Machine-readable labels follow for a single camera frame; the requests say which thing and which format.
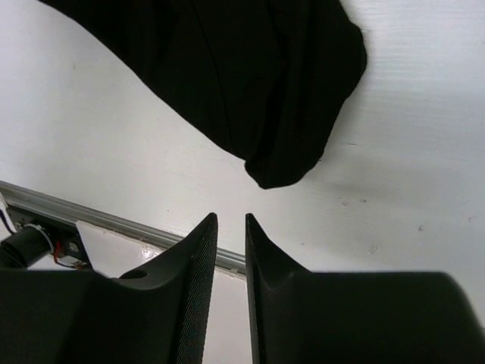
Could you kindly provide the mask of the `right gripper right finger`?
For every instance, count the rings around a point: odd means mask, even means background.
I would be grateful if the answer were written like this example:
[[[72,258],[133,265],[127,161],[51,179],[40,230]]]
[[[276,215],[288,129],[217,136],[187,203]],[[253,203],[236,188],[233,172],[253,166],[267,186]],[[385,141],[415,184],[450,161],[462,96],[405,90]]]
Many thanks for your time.
[[[448,274],[313,272],[246,216],[255,363],[482,363],[484,332]]]

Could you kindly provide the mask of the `black skirt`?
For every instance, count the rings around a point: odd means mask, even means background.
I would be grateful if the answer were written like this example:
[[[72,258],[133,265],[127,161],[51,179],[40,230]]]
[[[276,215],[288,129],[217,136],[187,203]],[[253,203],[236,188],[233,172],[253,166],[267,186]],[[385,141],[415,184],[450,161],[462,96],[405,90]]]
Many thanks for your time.
[[[368,56],[338,1],[52,1],[263,189],[320,160]]]

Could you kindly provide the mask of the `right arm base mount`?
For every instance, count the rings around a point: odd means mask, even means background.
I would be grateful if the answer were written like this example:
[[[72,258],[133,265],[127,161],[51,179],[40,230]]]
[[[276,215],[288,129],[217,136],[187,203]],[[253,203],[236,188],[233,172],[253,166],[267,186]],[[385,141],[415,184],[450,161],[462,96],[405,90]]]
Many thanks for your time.
[[[71,270],[92,264],[78,230],[71,224],[45,217],[1,198],[1,222],[8,236],[1,239],[1,267],[27,269],[45,256]]]

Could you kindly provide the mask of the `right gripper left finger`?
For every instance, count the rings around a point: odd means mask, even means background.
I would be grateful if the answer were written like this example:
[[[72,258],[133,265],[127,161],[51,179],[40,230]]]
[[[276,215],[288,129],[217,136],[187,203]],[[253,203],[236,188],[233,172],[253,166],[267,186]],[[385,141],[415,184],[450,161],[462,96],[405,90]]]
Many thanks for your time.
[[[3,363],[200,363],[217,216],[119,278],[1,267]]]

